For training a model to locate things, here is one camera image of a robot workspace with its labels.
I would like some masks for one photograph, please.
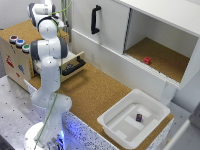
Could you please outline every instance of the black door handle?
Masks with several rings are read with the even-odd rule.
[[[83,59],[81,59],[80,56],[77,57],[77,61],[79,62],[78,65],[76,65],[72,68],[69,68],[69,69],[62,70],[62,75],[67,76],[67,75],[73,73],[74,71],[76,71],[77,69],[83,67],[86,64],[86,62]]]
[[[96,28],[96,12],[101,10],[101,7],[96,5],[96,8],[92,10],[92,23],[91,23],[91,31],[92,34],[98,33],[100,30]]]

